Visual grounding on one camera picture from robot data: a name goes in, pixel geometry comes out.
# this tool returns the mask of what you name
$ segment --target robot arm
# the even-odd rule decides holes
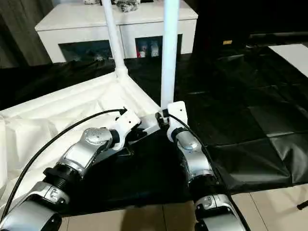
[[[126,111],[107,128],[88,128],[80,140],[60,158],[54,168],[47,168],[43,181],[30,192],[1,221],[1,231],[57,231],[62,218],[56,212],[69,203],[70,195],[84,178],[97,155],[107,150],[105,158],[121,150],[126,136],[140,123],[132,112]]]
[[[168,113],[187,124],[184,102],[171,103]],[[215,176],[201,143],[179,121],[168,118],[167,136],[174,142],[185,165],[188,187],[195,204],[197,231],[249,231],[240,211]]]

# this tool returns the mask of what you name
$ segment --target black plastic sheet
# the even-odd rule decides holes
[[[161,59],[126,60],[130,76],[160,103]],[[113,63],[0,70],[2,109],[113,71]],[[18,81],[12,76],[20,77]],[[208,146],[231,193],[308,183],[308,79],[269,48],[178,57],[175,99]],[[95,165],[67,214],[190,199],[178,154],[159,131],[134,155]]]

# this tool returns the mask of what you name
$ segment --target white bracket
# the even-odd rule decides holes
[[[128,110],[123,115],[121,115],[115,124],[109,128],[116,130],[120,137],[120,142],[116,143],[112,149],[115,151],[121,150],[124,147],[126,136],[129,134],[132,128],[140,122],[141,120],[132,110]]]

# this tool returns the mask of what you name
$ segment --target white cloth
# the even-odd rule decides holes
[[[114,73],[71,86],[0,112],[0,214],[22,169],[52,137],[92,114],[129,108],[139,116],[154,114],[155,104],[129,77]],[[15,199],[21,199],[44,178],[64,152],[80,139],[84,129],[109,127],[119,113],[91,119],[67,132],[36,160],[23,179]]]

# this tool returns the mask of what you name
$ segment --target floor tile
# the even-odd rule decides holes
[[[255,203],[249,193],[241,193],[232,196],[234,202],[245,217],[251,231],[267,231]]]
[[[308,186],[251,193],[269,231],[308,229],[308,208],[298,210],[297,204],[308,200]]]
[[[68,231],[166,231],[162,205],[70,217]]]
[[[193,201],[164,205],[167,231],[194,231],[196,218]]]
[[[62,218],[62,224],[59,228],[59,231],[67,231],[68,220],[69,218]]]

